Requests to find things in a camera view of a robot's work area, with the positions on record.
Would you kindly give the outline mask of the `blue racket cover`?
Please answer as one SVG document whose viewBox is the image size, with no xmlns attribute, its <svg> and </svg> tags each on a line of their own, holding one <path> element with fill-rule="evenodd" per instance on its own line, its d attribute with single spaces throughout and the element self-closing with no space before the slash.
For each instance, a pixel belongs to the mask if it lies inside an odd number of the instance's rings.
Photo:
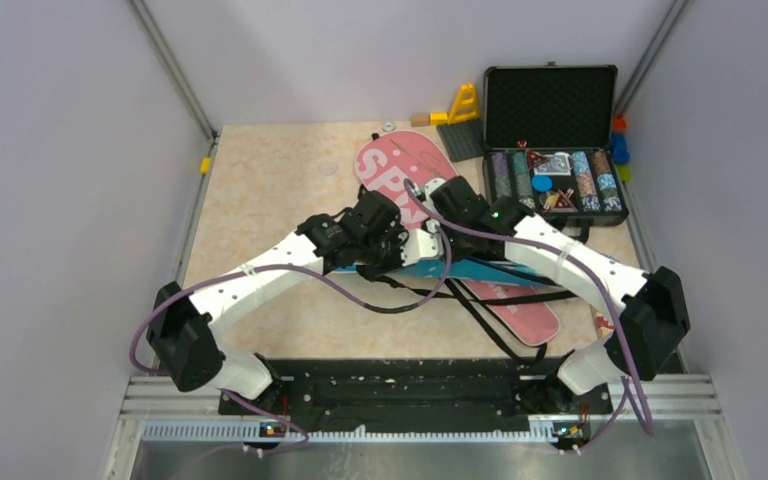
<svg viewBox="0 0 768 480">
<path fill-rule="evenodd" d="M 405 267 L 397 274 L 411 277 L 423 277 L 437 279 L 442 272 L 441 260 L 423 260 L 409 267 Z M 470 292 L 478 294 L 480 286 L 500 285 L 513 287 L 557 287 L 550 279 L 536 275 L 526 266 L 513 266 L 507 263 L 489 262 L 477 258 L 467 258 L 454 262 L 450 268 L 449 280 L 457 283 Z M 488 306 L 509 306 L 552 302 L 576 298 L 576 295 L 568 290 L 560 290 L 549 293 L 533 293 L 508 296 L 507 294 L 494 294 L 493 297 L 476 297 L 475 302 Z"/>
</svg>

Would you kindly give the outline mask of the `clear tube lid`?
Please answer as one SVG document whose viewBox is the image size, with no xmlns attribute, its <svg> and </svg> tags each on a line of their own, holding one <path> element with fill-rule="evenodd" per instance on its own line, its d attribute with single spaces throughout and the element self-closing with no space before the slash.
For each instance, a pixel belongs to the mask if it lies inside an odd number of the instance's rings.
<svg viewBox="0 0 768 480">
<path fill-rule="evenodd" d="M 339 165 L 333 161 L 322 162 L 318 165 L 318 171 L 323 176 L 334 175 L 339 169 Z"/>
</svg>

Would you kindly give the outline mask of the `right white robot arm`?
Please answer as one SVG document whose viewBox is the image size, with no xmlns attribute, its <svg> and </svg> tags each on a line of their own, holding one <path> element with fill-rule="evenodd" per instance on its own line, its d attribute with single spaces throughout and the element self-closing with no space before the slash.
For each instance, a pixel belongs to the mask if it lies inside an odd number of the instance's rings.
<svg viewBox="0 0 768 480">
<path fill-rule="evenodd" d="M 430 215 L 467 242 L 524 265 L 610 318 L 612 334 L 570 354 L 546 385 L 549 404 L 572 412 L 595 387 L 629 377 L 638 394 L 690 330 L 680 276 L 622 264 L 565 235 L 525 204 L 489 203 L 457 176 L 422 188 Z"/>
</svg>

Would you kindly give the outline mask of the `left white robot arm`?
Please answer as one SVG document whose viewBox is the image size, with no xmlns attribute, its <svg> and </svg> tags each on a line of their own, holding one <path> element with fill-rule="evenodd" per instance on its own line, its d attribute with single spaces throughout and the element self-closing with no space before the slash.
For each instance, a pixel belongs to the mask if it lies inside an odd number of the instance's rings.
<svg viewBox="0 0 768 480">
<path fill-rule="evenodd" d="M 233 353 L 221 337 L 268 301 L 304 281 L 354 266 L 370 278 L 437 251 L 422 229 L 406 229 L 400 209 L 367 192 L 336 217 L 313 215 L 256 258 L 188 289 L 171 282 L 155 299 L 145 339 L 178 391 L 230 389 L 257 413 L 279 404 L 280 386 L 257 355 Z"/>
</svg>

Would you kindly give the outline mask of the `pink racket cover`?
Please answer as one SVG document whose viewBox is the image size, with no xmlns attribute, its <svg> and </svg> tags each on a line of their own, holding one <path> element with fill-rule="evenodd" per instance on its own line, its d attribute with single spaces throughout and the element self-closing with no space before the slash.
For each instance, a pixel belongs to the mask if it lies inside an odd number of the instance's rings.
<svg viewBox="0 0 768 480">
<path fill-rule="evenodd" d="M 413 130 L 375 134 L 358 153 L 355 172 L 366 189 L 383 194 L 400 208 L 402 224 L 407 228 L 419 227 L 428 216 L 413 204 L 403 181 L 410 179 L 422 185 L 433 178 L 448 180 L 458 175 L 441 148 L 428 136 Z M 493 284 L 480 286 L 478 294 L 464 289 L 474 298 L 538 293 L 537 287 Z M 560 331 L 560 320 L 548 302 L 492 306 L 490 311 L 509 333 L 527 346 L 546 344 Z"/>
</svg>

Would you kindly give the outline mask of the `dark grey building plate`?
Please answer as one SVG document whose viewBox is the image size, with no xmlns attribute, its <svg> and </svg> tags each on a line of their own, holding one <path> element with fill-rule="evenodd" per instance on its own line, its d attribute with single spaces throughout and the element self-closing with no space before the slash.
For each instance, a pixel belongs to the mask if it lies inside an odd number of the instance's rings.
<svg viewBox="0 0 768 480">
<path fill-rule="evenodd" d="M 436 131 L 451 162 L 462 162 L 484 155 L 481 119 L 438 125 Z"/>
</svg>

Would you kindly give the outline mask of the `black poker chip case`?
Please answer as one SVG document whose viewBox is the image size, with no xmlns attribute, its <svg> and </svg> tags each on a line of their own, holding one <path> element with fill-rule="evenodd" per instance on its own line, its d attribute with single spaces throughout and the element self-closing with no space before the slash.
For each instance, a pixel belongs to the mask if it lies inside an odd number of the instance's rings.
<svg viewBox="0 0 768 480">
<path fill-rule="evenodd" d="M 488 68 L 483 76 L 487 197 L 509 197 L 550 224 L 621 225 L 629 215 L 612 163 L 614 65 Z"/>
</svg>

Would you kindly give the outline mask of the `yellow letter A toy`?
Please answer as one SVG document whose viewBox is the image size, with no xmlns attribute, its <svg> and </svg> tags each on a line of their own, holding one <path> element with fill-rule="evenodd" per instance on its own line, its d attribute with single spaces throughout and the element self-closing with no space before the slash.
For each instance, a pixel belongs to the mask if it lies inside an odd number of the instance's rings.
<svg viewBox="0 0 768 480">
<path fill-rule="evenodd" d="M 429 122 L 433 126 L 468 122 L 480 118 L 477 88 L 474 84 L 463 84 L 454 97 L 447 113 L 432 112 Z"/>
</svg>

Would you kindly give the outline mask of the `small wooden block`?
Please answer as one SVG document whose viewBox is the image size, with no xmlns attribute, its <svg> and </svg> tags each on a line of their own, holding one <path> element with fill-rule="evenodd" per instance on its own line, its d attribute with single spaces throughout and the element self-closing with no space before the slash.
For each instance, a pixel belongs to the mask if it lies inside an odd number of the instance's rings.
<svg viewBox="0 0 768 480">
<path fill-rule="evenodd" d="M 414 128 L 431 125 L 431 117 L 428 113 L 413 114 L 410 116 L 410 125 Z"/>
</svg>

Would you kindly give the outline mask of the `coloured toys in corner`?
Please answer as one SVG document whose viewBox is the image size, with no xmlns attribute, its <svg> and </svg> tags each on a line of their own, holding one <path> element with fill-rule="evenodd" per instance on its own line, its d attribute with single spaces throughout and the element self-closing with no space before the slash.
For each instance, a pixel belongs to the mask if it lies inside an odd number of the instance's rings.
<svg viewBox="0 0 768 480">
<path fill-rule="evenodd" d="M 629 182 L 632 178 L 631 170 L 629 167 L 631 156 L 628 151 L 628 145 L 625 136 L 627 129 L 628 123 L 625 119 L 625 116 L 616 116 L 612 122 L 610 141 L 613 163 L 616 165 L 620 180 L 622 182 Z"/>
</svg>

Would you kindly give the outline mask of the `red white card box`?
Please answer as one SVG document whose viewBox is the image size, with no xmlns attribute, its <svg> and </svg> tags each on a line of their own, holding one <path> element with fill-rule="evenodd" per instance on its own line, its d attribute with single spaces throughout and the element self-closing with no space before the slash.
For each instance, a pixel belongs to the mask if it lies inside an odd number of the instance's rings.
<svg viewBox="0 0 768 480">
<path fill-rule="evenodd" d="M 609 316 L 603 315 L 598 310 L 592 312 L 598 338 L 608 338 L 614 333 L 614 323 Z"/>
</svg>

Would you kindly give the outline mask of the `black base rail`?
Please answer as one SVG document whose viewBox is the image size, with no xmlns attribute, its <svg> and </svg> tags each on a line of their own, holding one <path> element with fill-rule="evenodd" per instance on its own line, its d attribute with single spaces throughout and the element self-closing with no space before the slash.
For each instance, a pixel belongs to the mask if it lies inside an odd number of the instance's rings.
<svg viewBox="0 0 768 480">
<path fill-rule="evenodd" d="M 582 397 L 547 379 L 560 361 L 508 358 L 276 359 L 281 379 L 253 404 L 309 433 L 526 431 L 538 415 L 609 414 L 606 386 Z"/>
</svg>

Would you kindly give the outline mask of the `yellow clip on frame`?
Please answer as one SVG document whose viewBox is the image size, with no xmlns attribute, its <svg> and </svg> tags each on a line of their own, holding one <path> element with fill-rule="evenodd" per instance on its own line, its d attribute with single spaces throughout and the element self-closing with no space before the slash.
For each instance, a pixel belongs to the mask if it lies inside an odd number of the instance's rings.
<svg viewBox="0 0 768 480">
<path fill-rule="evenodd" d="M 211 168 L 212 160 L 210 157 L 204 157 L 201 161 L 199 172 L 201 175 L 207 175 Z"/>
</svg>

